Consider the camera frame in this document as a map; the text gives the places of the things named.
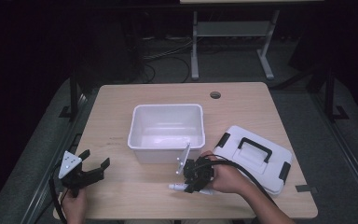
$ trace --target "dark background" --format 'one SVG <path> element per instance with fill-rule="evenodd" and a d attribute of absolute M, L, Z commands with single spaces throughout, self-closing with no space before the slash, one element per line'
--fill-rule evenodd
<path fill-rule="evenodd" d="M 170 19 L 173 13 L 175 20 Z M 118 15 L 77 1 L 0 0 L 0 190 L 55 91 L 69 76 L 76 74 L 85 92 L 103 83 L 131 82 L 142 69 L 139 38 L 190 35 L 191 16 L 191 11 Z M 306 70 L 327 62 L 358 104 L 358 1 L 284 9 L 274 38 L 288 36 L 302 36 L 293 67 Z"/>

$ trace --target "wooden table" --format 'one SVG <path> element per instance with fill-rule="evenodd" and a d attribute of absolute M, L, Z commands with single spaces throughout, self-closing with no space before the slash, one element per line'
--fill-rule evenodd
<path fill-rule="evenodd" d="M 220 99 L 210 96 L 221 93 Z M 206 144 L 213 150 L 231 125 L 239 125 L 292 152 L 286 131 L 264 83 L 191 83 L 114 85 L 101 87 L 77 154 L 90 149 L 83 170 L 99 167 L 110 158 L 104 180 L 88 186 L 87 218 L 248 218 L 255 214 L 236 194 L 184 193 L 168 189 L 184 181 L 177 164 L 141 164 L 127 145 L 133 109 L 144 104 L 200 104 L 204 112 Z M 274 200 L 289 217 L 312 218 L 318 211 L 296 155 L 282 193 Z"/>

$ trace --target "white plastic bin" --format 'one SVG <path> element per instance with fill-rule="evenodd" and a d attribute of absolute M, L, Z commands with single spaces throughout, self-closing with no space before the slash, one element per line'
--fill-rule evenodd
<path fill-rule="evenodd" d="M 190 143 L 190 159 L 205 145 L 202 107 L 137 105 L 132 114 L 128 146 L 140 163 L 177 163 Z"/>

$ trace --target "black wire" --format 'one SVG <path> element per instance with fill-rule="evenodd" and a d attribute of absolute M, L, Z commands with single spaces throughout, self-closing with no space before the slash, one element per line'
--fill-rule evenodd
<path fill-rule="evenodd" d="M 158 54 L 155 54 L 155 55 L 144 56 L 144 59 L 145 60 L 156 60 L 158 58 L 162 58 L 162 57 L 165 57 L 165 56 L 170 55 L 170 54 L 179 53 L 180 51 L 183 51 L 185 49 L 190 49 L 191 47 L 192 47 L 192 41 L 189 41 L 187 44 L 185 44 L 185 45 L 183 45 L 181 47 L 178 47 L 178 48 L 175 48 L 175 49 L 170 49 L 168 51 L 161 52 L 161 53 L 158 53 Z"/>
<path fill-rule="evenodd" d="M 223 160 L 229 161 L 229 159 L 227 159 L 227 158 L 225 158 L 225 157 L 223 157 L 223 156 L 220 156 L 220 155 L 215 155 L 215 154 L 205 155 L 205 156 L 203 156 L 202 158 L 207 158 L 207 157 L 209 157 L 209 156 L 220 157 L 220 158 L 222 158 Z"/>
<path fill-rule="evenodd" d="M 68 193 L 68 190 L 69 190 L 69 189 L 66 189 L 66 192 L 65 192 L 65 193 L 62 195 L 62 197 L 61 197 L 61 201 L 60 201 L 61 207 L 62 207 L 62 201 L 63 201 L 63 199 L 65 198 L 66 194 Z"/>
<path fill-rule="evenodd" d="M 177 44 L 183 44 L 185 42 L 188 42 L 188 40 L 191 40 L 191 38 L 190 37 L 183 37 L 181 39 L 169 39 L 169 38 L 165 37 L 164 40 L 171 41 L 171 42 L 177 43 Z"/>
<path fill-rule="evenodd" d="M 62 160 L 60 160 L 55 166 L 54 168 L 51 170 L 51 174 L 50 174 L 50 180 L 48 181 L 48 185 L 49 185 L 49 189 L 50 189 L 50 195 L 51 195 L 51 198 L 52 198 L 52 201 L 54 203 L 54 207 L 56 208 L 56 211 L 57 211 L 57 214 L 58 216 L 60 217 L 60 220 L 62 223 L 66 224 L 67 221 L 66 221 L 66 218 L 65 218 L 65 215 L 63 214 L 62 212 L 62 207 L 60 205 L 60 202 L 58 201 L 58 198 L 57 198 L 57 192 L 55 191 L 55 184 L 54 184 L 54 173 L 55 173 L 55 170 L 61 166 L 62 164 Z"/>
<path fill-rule="evenodd" d="M 156 59 L 151 59 L 151 60 L 149 60 L 149 62 L 153 62 L 153 61 L 157 61 L 157 60 L 163 60 L 163 59 L 175 59 L 175 60 L 179 60 L 179 61 L 183 62 L 183 63 L 186 65 L 186 68 L 187 68 L 186 77 L 185 77 L 185 79 L 183 79 L 183 81 L 181 81 L 181 83 L 185 83 L 185 82 L 187 81 L 187 79 L 190 77 L 190 71 L 191 71 L 190 65 L 188 65 L 188 63 L 187 63 L 185 60 L 183 60 L 183 59 L 181 59 L 181 58 L 178 58 L 178 57 L 173 57 L 173 56 L 170 56 L 170 57 L 159 57 L 159 58 L 156 58 Z"/>
<path fill-rule="evenodd" d="M 197 46 L 197 52 L 199 54 L 217 54 L 223 51 L 226 51 L 228 47 L 224 49 L 221 44 L 213 42 L 211 38 L 207 38 L 203 41 L 200 41 L 199 45 Z"/>
<path fill-rule="evenodd" d="M 257 179 L 251 175 L 251 173 L 249 173 L 245 168 L 241 167 L 239 164 L 237 164 L 234 161 L 210 161 L 207 163 L 204 163 L 202 165 L 196 166 L 193 168 L 193 171 L 198 170 L 201 167 L 204 166 L 210 166 L 210 165 L 219 165 L 219 164 L 223 164 L 223 165 L 230 165 L 233 166 L 237 169 L 239 169 L 240 171 L 242 171 L 244 174 L 246 174 L 246 176 L 249 177 L 249 179 L 252 180 L 252 182 L 261 190 L 261 192 L 276 206 L 278 206 L 273 200 L 272 198 L 269 196 L 269 194 L 266 192 L 266 190 L 263 188 L 263 186 L 261 186 L 261 184 L 257 181 Z"/>
<path fill-rule="evenodd" d="M 156 76 L 156 69 L 150 65 L 150 64 L 145 64 L 146 67 L 150 68 L 153 72 L 152 74 L 152 77 L 149 79 L 149 76 L 147 75 L 147 73 L 145 73 L 145 76 L 146 76 L 146 81 L 144 81 L 144 84 L 148 84 L 148 83 L 151 83 L 153 81 L 153 79 L 155 78 Z"/>

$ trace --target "human hand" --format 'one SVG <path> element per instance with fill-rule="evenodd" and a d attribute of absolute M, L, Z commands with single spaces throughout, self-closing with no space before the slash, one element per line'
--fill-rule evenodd
<path fill-rule="evenodd" d="M 68 189 L 62 199 L 62 210 L 65 213 L 68 224 L 84 223 L 87 211 L 86 188 L 80 189 L 76 198 L 72 191 Z"/>
<path fill-rule="evenodd" d="M 201 154 L 201 157 L 213 155 L 212 151 L 208 150 Z M 217 161 L 215 156 L 208 156 L 211 161 Z M 223 193 L 238 193 L 240 194 L 247 186 L 252 183 L 237 168 L 230 165 L 214 165 L 213 181 L 209 183 L 211 189 Z"/>

